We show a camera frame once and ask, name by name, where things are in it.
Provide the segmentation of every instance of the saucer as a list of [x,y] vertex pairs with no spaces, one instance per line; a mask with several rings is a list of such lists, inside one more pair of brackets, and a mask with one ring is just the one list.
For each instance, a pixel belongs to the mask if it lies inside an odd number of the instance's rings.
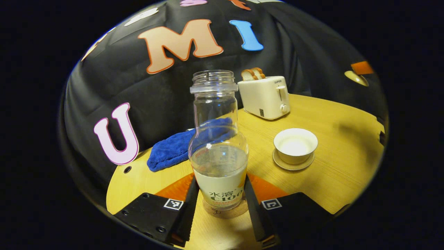
[[310,166],[310,164],[314,160],[314,152],[311,153],[311,155],[308,157],[308,159],[303,163],[289,164],[289,163],[286,163],[285,161],[281,160],[281,158],[278,155],[278,150],[274,149],[273,160],[274,160],[274,162],[276,162],[276,164],[278,166],[280,166],[281,168],[283,168],[285,170],[296,171],[296,170],[301,170],[301,169],[304,169],[304,168]]

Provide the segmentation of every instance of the pink letter u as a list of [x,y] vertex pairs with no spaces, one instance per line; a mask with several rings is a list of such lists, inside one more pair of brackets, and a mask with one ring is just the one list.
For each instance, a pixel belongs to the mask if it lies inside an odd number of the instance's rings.
[[117,165],[125,165],[132,162],[136,159],[136,156],[139,153],[139,142],[137,141],[136,134],[131,126],[130,118],[128,117],[129,109],[130,104],[126,102],[115,108],[111,114],[111,117],[116,119],[119,123],[123,138],[125,138],[127,146],[122,151],[117,150],[111,141],[108,132],[108,118],[105,117],[101,119],[94,126],[94,133],[99,137],[103,151],[108,159]]

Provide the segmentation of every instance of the white toaster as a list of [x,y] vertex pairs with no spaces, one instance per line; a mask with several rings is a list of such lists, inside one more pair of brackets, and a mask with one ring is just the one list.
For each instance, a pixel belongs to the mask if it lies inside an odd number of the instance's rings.
[[267,120],[290,112],[287,84],[284,77],[238,82],[244,110]]

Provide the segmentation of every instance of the blue microfiber cloth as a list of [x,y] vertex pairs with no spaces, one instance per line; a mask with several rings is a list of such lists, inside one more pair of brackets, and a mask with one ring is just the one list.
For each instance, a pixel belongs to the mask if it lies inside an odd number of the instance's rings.
[[[222,142],[233,137],[234,131],[230,126],[232,126],[230,118],[209,120],[201,125],[199,135],[195,138],[196,145],[200,146],[195,150],[207,143]],[[177,133],[154,144],[147,161],[148,168],[157,172],[188,160],[188,144],[195,132],[196,129]]]

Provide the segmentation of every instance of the white cup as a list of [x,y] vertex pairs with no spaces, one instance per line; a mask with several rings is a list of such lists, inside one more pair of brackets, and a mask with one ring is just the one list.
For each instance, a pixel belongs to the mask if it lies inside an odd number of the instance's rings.
[[273,142],[280,159],[288,164],[306,161],[317,148],[317,137],[306,129],[285,129],[274,137]]

